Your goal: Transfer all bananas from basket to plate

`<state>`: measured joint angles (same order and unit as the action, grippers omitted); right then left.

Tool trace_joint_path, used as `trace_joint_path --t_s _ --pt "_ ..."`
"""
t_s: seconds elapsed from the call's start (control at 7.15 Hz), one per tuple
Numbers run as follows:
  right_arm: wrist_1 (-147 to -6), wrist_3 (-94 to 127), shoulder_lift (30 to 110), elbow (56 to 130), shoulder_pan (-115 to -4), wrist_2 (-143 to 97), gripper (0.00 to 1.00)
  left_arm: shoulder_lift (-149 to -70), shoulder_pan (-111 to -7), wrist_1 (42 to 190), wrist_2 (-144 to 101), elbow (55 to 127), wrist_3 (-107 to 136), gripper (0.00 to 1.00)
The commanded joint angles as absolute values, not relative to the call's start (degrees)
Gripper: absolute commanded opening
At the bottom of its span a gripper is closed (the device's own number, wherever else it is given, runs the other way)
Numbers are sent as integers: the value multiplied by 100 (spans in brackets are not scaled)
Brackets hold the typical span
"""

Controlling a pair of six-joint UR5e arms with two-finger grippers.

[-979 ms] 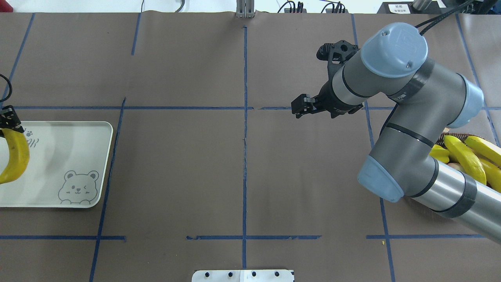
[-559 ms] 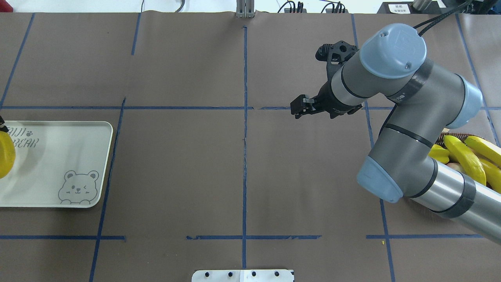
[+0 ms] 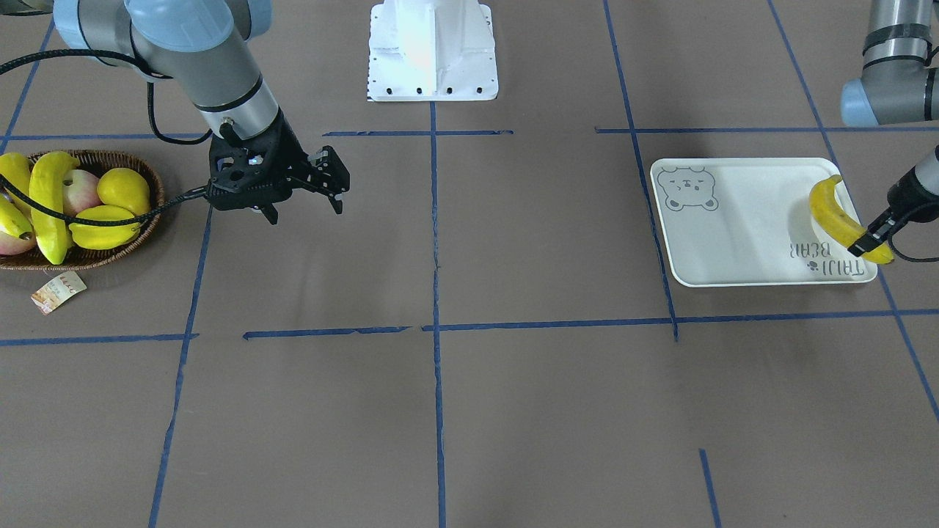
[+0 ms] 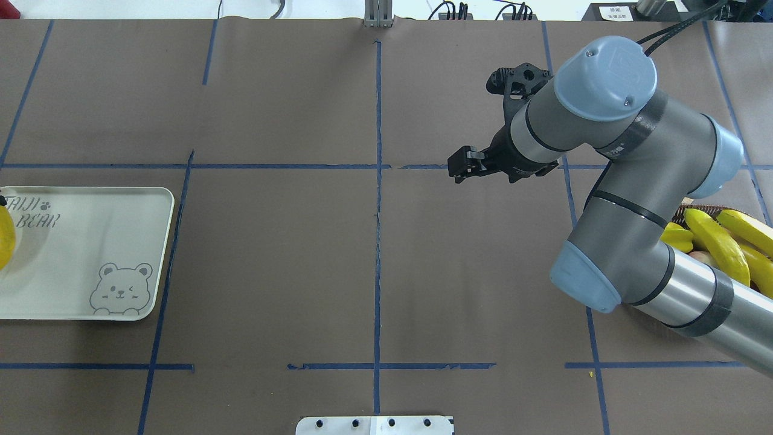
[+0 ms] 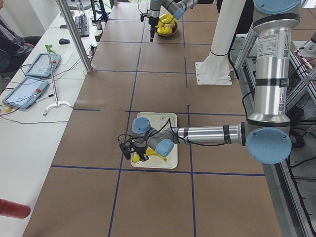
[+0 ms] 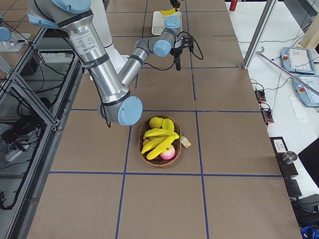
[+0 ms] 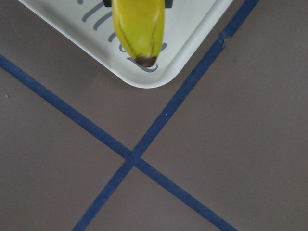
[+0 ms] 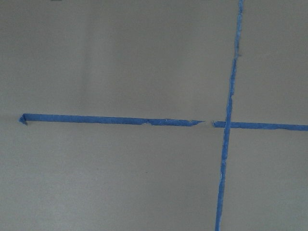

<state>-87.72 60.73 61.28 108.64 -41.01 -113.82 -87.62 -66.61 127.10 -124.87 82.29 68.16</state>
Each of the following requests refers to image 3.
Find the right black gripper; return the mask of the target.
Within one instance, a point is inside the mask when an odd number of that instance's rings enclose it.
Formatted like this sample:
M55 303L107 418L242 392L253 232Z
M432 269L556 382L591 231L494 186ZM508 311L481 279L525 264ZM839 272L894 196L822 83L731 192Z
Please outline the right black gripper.
M350 189L350 173L332 146L308 155L291 124L279 110L261 134L241 138L234 120L225 118L220 134L209 146L209 181L205 198L216 210L254 208L271 225L278 225L275 203L291 197L294 180L305 178L305 189L321 194L337 214L343 213L343 194Z

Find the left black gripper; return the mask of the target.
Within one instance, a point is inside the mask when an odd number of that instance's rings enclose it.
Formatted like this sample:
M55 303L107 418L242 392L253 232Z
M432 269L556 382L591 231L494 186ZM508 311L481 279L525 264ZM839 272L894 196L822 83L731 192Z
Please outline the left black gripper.
M888 191L888 209L848 246L856 257L892 257L889 241L908 223L930 223L938 217L938 168L918 164Z

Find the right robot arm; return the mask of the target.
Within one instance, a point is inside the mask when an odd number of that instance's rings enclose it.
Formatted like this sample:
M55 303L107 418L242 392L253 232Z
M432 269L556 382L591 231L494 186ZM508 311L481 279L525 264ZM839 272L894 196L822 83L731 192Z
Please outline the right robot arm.
M276 204L296 189L324 195L343 212L350 188L330 146L307 154L249 52L271 26L268 1L4 1L6 16L50 14L66 43L2 65L11 71L58 56L127 64L148 81L177 81L208 124L208 183L167 202L215 210L254 208L276 224Z

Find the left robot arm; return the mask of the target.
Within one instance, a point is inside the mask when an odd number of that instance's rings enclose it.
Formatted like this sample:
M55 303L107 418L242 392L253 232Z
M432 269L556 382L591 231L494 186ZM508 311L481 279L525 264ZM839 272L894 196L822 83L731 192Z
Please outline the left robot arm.
M852 128L936 121L937 56L930 24L935 1L873 1L858 79L841 91L841 120ZM888 208L852 243L850 253L865 255L908 223L937 219L937 150L930 151L888 191Z

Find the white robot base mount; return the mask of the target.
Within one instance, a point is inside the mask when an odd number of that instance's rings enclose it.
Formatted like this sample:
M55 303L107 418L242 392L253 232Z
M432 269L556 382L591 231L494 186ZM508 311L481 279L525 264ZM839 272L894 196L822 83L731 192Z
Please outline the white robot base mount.
M370 12L367 100L497 99L492 11L479 1L384 1Z

